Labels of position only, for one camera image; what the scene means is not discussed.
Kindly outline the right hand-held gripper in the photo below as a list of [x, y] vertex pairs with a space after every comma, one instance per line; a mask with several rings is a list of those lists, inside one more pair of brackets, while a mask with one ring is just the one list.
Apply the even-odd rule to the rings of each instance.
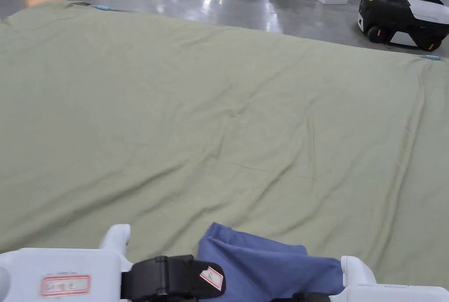
[[[449, 292], [443, 287], [378, 283], [372, 270], [357, 257], [342, 256], [344, 289], [341, 302], [447, 302]], [[297, 292], [292, 302], [330, 302], [321, 292]]]

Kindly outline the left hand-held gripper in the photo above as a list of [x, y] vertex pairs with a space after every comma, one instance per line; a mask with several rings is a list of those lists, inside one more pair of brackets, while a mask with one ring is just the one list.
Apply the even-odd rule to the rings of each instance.
[[129, 224], [109, 228], [96, 249], [21, 248], [0, 255], [3, 302], [159, 302], [165, 274], [126, 258]]

